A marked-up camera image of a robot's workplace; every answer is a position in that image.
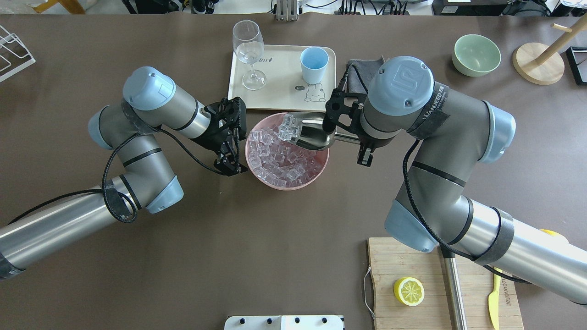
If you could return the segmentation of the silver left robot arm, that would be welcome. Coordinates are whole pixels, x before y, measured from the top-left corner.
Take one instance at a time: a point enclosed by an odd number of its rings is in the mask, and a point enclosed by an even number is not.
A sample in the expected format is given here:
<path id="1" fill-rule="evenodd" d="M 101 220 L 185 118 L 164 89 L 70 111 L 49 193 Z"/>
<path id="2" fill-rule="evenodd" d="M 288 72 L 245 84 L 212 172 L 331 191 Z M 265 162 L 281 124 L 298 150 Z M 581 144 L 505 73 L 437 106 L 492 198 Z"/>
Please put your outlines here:
<path id="1" fill-rule="evenodd" d="M 204 168 L 222 176 L 247 171 L 240 163 L 247 107 L 240 97 L 204 106 L 172 78 L 150 66 L 136 69 L 123 99 L 98 111 L 90 137 L 111 151 L 99 186 L 50 199 L 1 228 L 1 279 L 110 224 L 132 223 L 140 209 L 157 213 L 182 200 L 178 176 L 155 134 L 179 133 L 215 153 Z"/>

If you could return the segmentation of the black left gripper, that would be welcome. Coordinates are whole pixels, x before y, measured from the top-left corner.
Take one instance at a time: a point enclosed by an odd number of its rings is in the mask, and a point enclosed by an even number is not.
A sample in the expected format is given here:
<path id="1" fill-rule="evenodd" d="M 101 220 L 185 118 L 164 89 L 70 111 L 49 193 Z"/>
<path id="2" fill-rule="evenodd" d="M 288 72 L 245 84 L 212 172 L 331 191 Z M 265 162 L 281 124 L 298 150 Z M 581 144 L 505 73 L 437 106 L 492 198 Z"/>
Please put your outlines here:
<path id="1" fill-rule="evenodd" d="M 246 139 L 247 107 L 240 97 L 223 98 L 204 107 L 210 123 L 202 134 L 202 146 L 217 154 L 214 167 L 223 176 L 245 173 L 248 168 L 239 163 L 240 150 L 235 152 L 235 141 Z"/>

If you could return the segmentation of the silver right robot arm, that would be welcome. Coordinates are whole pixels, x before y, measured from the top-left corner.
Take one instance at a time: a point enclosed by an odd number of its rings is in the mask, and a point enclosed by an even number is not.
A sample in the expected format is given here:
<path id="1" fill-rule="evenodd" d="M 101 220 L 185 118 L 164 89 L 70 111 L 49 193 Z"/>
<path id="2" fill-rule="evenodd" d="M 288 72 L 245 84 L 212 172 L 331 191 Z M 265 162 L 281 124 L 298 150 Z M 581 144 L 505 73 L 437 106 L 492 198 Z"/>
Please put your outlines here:
<path id="1" fill-rule="evenodd" d="M 508 112 L 434 80 L 420 59 L 399 56 L 375 71 L 366 94 L 340 86 L 326 102 L 323 129 L 358 136 L 358 164 L 402 130 L 415 138 L 411 163 L 384 224 L 404 245 L 428 253 L 437 246 L 503 278 L 527 281 L 586 305 L 586 251 L 464 196 L 476 163 L 499 159 L 515 134 Z"/>

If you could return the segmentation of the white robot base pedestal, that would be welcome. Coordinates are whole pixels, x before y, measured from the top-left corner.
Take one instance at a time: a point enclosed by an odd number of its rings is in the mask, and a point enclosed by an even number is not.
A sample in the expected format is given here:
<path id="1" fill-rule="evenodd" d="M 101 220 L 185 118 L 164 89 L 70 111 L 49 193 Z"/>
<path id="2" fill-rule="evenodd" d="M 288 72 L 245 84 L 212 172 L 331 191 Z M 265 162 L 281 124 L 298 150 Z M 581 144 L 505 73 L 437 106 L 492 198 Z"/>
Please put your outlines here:
<path id="1" fill-rule="evenodd" d="M 225 330 L 344 330 L 344 317 L 339 315 L 254 315 L 232 316 Z"/>

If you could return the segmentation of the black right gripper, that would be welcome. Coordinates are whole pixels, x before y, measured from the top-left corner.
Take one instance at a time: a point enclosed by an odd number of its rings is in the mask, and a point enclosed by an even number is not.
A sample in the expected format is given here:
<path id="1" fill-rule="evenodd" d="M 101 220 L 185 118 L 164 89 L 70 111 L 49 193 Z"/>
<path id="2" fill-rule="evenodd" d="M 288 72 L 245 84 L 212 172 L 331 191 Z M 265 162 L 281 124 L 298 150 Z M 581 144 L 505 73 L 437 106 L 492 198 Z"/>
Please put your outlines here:
<path id="1" fill-rule="evenodd" d="M 332 90 L 330 99 L 326 102 L 326 114 L 322 128 L 327 134 L 332 134 L 338 127 L 349 133 L 356 134 L 359 139 L 358 164 L 370 167 L 373 152 L 379 147 L 377 140 L 367 133 L 361 123 L 361 115 L 367 94 L 345 92 L 341 89 Z"/>

